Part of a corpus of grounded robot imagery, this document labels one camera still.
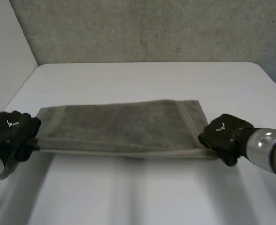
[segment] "logo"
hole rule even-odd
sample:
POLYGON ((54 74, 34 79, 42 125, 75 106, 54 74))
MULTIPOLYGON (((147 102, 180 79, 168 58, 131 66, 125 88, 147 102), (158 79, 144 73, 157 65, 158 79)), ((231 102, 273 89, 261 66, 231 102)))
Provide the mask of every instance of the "logo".
POLYGON ((8 127, 10 128, 11 126, 18 125, 19 122, 17 122, 17 123, 10 123, 10 122, 7 120, 7 124, 8 124, 8 127))
POLYGON ((226 127, 225 127, 224 123, 222 123, 222 127, 219 129, 216 129, 216 131, 221 131, 221 130, 225 130, 225 129, 226 129, 226 127))

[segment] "white table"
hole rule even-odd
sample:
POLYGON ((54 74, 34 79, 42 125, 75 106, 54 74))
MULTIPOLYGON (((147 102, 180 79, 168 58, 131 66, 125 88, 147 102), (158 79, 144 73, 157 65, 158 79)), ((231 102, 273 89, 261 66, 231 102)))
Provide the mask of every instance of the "white table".
MULTIPOLYGON (((8 105, 41 107, 197 99, 276 129, 276 85, 252 63, 112 63, 40 66, 8 105)), ((276 224, 276 176, 241 158, 144 161, 34 153, 0 181, 0 224, 276 224)))

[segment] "gray wall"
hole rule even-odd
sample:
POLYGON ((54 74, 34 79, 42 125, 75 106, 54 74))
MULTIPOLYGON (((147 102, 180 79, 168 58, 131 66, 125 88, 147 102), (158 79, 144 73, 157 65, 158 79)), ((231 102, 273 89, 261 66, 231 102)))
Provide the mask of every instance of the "gray wall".
POLYGON ((276 0, 10 0, 38 64, 254 62, 276 82, 276 0))

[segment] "folded towel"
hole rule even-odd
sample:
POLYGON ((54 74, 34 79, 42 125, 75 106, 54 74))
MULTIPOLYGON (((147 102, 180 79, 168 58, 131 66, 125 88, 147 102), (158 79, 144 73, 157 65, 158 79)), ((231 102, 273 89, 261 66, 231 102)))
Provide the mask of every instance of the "folded towel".
POLYGON ((68 105, 42 108, 44 152, 139 158, 216 158, 198 135, 207 120, 198 101, 68 105))

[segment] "concrete wall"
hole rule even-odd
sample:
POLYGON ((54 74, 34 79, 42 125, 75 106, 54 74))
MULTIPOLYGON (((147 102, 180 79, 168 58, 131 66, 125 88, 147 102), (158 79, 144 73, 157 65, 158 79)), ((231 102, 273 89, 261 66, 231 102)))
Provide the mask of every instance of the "concrete wall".
POLYGON ((254 62, 276 82, 274 0, 10 0, 38 64, 254 62))
POLYGON ((8 0, 0 0, 0 111, 37 68, 8 0))

